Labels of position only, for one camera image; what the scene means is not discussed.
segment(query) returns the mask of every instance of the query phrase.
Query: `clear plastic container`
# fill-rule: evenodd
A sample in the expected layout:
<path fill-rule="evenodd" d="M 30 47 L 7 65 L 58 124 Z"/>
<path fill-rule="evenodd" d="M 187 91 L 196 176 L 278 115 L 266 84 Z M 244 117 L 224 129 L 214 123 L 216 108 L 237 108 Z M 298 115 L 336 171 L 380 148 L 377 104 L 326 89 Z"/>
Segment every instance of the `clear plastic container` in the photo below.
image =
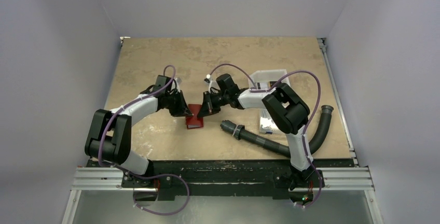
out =
<path fill-rule="evenodd" d="M 255 82 L 257 89 L 269 89 L 275 82 L 277 82 L 278 79 L 286 74 L 287 70 L 285 69 L 258 70 L 251 74 L 250 77 Z M 251 81 L 248 81 L 249 87 L 253 87 Z M 282 82 L 290 86 L 288 78 L 283 79 Z M 278 129 L 277 125 L 273 122 L 269 112 L 267 112 L 266 109 L 260 110 L 259 126 L 261 133 L 282 133 L 280 129 Z"/>

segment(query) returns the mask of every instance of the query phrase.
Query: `metal frame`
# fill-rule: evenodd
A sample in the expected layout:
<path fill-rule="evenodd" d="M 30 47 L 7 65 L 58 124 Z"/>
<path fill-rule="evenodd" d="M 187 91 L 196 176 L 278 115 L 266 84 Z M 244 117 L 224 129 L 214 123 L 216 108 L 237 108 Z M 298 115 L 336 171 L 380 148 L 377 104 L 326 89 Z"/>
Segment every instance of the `metal frame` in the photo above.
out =
<path fill-rule="evenodd" d="M 350 133 L 347 127 L 347 122 L 342 110 L 339 94 L 336 89 L 333 74 L 328 62 L 326 45 L 323 39 L 318 38 L 319 47 L 323 54 L 323 59 L 327 67 L 328 75 L 332 84 L 333 92 L 335 94 L 336 103 L 339 114 L 343 124 L 343 128 L 347 137 L 350 155 L 356 167 L 322 167 L 318 168 L 323 172 L 325 187 L 324 191 L 329 190 L 349 190 L 349 191 L 364 191 L 366 196 L 366 206 L 372 217 L 374 224 L 383 224 L 374 191 L 374 185 L 371 178 L 370 171 L 367 167 L 359 167 L 356 153 L 353 148 Z M 121 183 L 124 174 L 117 168 L 101 168 L 101 167 L 80 167 L 77 168 L 70 197 L 67 203 L 66 211 L 63 217 L 63 224 L 73 223 L 75 212 L 78 206 L 78 201 L 81 192 L 84 190 L 129 190 L 129 191 L 155 191 L 154 188 L 122 188 Z M 304 191 L 304 188 L 295 188 L 293 191 Z"/>
<path fill-rule="evenodd" d="M 336 89 L 335 80 L 333 78 L 332 69 L 330 68 L 330 64 L 328 63 L 327 51 L 324 40 L 322 38 L 318 38 L 319 48 L 321 49 L 322 56 L 324 57 L 325 66 L 327 67 L 328 76 L 330 77 L 330 82 L 332 83 L 333 93 L 335 94 L 336 104 L 338 105 L 339 115 L 341 117 L 342 125 L 345 131 L 345 135 L 347 137 L 348 146 L 353 148 L 353 143 L 351 142 L 350 132 L 348 131 L 347 121 L 345 120 L 345 115 L 342 110 L 341 100 L 339 99 L 338 90 Z"/>

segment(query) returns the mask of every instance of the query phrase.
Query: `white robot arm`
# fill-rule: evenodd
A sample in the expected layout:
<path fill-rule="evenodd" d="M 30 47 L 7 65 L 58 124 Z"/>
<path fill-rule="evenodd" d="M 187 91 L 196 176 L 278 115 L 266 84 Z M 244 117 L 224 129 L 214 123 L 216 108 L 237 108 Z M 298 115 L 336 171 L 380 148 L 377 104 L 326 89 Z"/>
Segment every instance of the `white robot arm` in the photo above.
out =
<path fill-rule="evenodd" d="M 183 97 L 183 92 L 175 81 L 160 93 L 147 97 L 149 94 L 158 91 L 171 79 L 170 77 L 159 75 L 156 84 L 142 91 L 132 101 L 133 104 L 125 108 L 121 106 L 110 111 L 103 109 L 96 111 L 85 145 L 86 154 L 97 158 L 101 137 L 105 135 L 102 148 L 103 160 L 115 163 L 138 175 L 148 174 L 148 170 L 152 171 L 151 161 L 138 155 L 131 149 L 131 127 L 146 116 L 164 108 L 168 109 L 173 117 L 192 116 Z M 111 116 L 118 113 L 118 111 L 119 114 L 111 125 L 113 135 L 108 136 L 106 133 L 103 133 L 105 126 L 108 124 Z"/>
<path fill-rule="evenodd" d="M 307 104 L 285 83 L 268 92 L 253 92 L 239 89 L 229 74 L 220 75 L 216 82 L 219 90 L 203 93 L 203 104 L 198 117 L 218 113 L 220 107 L 229 104 L 233 108 L 265 108 L 277 127 L 285 133 L 291 153 L 291 165 L 298 171 L 309 168 L 313 157 L 309 142 L 303 142 L 303 130 L 308 121 L 310 109 Z"/>

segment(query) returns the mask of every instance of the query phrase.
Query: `black base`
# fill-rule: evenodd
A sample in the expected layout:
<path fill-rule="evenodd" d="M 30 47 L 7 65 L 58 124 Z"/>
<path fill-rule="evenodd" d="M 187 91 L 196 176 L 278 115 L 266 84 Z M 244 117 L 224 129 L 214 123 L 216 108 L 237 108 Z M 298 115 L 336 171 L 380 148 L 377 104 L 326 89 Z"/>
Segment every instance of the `black base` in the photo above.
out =
<path fill-rule="evenodd" d="M 298 193 L 289 193 L 289 188 L 309 188 L 311 180 L 315 188 L 319 185 L 316 173 L 295 172 L 291 170 L 290 161 L 287 159 L 153 162 L 155 175 L 181 176 L 188 183 L 191 195 L 290 199 Z M 316 159 L 313 164 L 316 167 L 354 167 L 352 159 Z M 87 167 L 95 166 L 98 166 L 97 163 L 89 160 Z M 152 180 L 130 178 L 122 181 L 123 188 L 153 186 Z M 160 178 L 158 200 L 174 200 L 176 195 L 186 195 L 182 182 L 173 177 L 169 180 L 165 177 Z"/>

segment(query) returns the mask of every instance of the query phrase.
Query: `cable tie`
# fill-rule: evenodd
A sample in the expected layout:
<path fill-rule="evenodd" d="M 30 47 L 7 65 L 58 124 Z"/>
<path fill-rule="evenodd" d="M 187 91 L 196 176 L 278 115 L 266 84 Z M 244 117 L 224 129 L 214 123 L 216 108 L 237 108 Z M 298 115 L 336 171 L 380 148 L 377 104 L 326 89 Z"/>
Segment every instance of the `cable tie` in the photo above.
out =
<path fill-rule="evenodd" d="M 237 129 L 238 129 L 238 125 L 235 127 L 234 131 L 232 132 L 232 136 L 234 136 L 234 134 L 237 131 Z"/>

